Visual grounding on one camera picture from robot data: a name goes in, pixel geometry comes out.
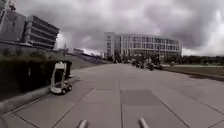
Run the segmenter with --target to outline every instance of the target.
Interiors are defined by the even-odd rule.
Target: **white building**
[[[178,40],[139,34],[115,34],[105,32],[106,56],[180,56],[182,46]]]

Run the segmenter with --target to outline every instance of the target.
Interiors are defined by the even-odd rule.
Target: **hedge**
[[[67,63],[66,79],[70,75],[70,68],[72,63],[67,60],[62,60]],[[22,92],[32,91],[51,82],[55,63],[59,60],[52,61],[24,61],[24,60],[9,60],[0,62],[0,90],[7,90],[7,81],[11,84],[10,90],[19,90]],[[62,72],[56,72],[56,81],[61,81]]]

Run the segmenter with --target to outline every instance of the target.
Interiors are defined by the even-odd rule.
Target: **lawn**
[[[165,69],[224,76],[224,67],[175,67],[174,66],[174,67],[165,67]]]

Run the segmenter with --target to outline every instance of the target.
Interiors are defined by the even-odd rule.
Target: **building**
[[[84,53],[83,50],[74,48],[73,54],[77,55],[77,54],[83,54],[83,53]]]
[[[26,17],[10,9],[5,10],[0,26],[0,40],[17,42],[22,39]]]
[[[17,42],[22,39],[26,17],[17,13],[13,3],[0,0],[0,40]]]
[[[139,34],[105,32],[106,58],[122,56],[180,56],[182,46],[178,40]]]
[[[27,18],[24,30],[26,43],[45,49],[54,49],[59,29],[36,16]]]

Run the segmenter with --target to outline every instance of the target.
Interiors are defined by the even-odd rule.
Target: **cloud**
[[[17,0],[16,5],[20,13],[59,27],[59,46],[69,48],[102,52],[103,34],[112,31],[172,37],[198,52],[209,42],[220,44],[224,35],[211,31],[224,22],[222,0]]]

